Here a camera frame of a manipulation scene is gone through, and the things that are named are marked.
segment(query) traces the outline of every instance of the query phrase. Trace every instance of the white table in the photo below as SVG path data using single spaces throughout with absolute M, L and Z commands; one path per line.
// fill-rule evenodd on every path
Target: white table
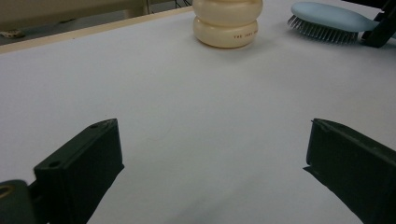
M 90 223 L 361 223 L 303 170 L 310 120 L 395 149 L 396 43 L 311 41 L 286 24 L 293 2 L 267 1 L 241 49 L 197 41 L 190 11 L 0 54 L 0 180 L 31 183 L 51 152 L 117 118 L 125 169 Z

